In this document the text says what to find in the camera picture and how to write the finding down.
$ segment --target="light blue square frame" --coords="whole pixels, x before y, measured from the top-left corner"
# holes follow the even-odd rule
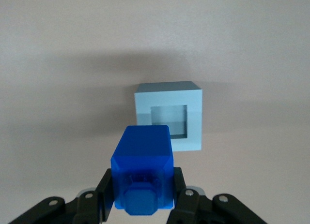
[[[192,81],[140,84],[137,125],[168,125],[173,151],[202,149],[202,89]]]

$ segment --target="white wall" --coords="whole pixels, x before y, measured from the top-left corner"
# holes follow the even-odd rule
[[[204,89],[188,184],[310,219],[310,0],[0,0],[0,222],[100,181],[139,83]],[[110,223],[165,223],[168,211]]]

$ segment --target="screw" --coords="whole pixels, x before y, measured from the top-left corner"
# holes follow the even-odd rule
[[[218,199],[219,199],[221,202],[228,202],[227,196],[224,196],[224,195],[219,196]]]
[[[190,189],[187,189],[187,190],[185,191],[185,194],[186,194],[187,196],[192,196],[192,195],[194,195],[194,192],[193,192],[192,190],[190,190]]]
[[[52,201],[50,201],[49,202],[49,206],[54,206],[54,205],[56,205],[58,203],[58,200],[52,200]]]
[[[93,197],[93,194],[92,193],[89,193],[89,194],[86,194],[85,195],[85,198],[92,198]]]

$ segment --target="plastic part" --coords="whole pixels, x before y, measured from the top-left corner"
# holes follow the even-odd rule
[[[111,170],[116,208],[130,215],[171,209],[174,168],[168,126],[128,126]]]
[[[137,125],[167,125],[173,151],[202,148],[202,89],[192,81],[140,84]]]

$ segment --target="square opening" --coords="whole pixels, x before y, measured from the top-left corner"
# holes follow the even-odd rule
[[[169,126],[171,139],[187,138],[187,105],[151,107],[152,125]]]

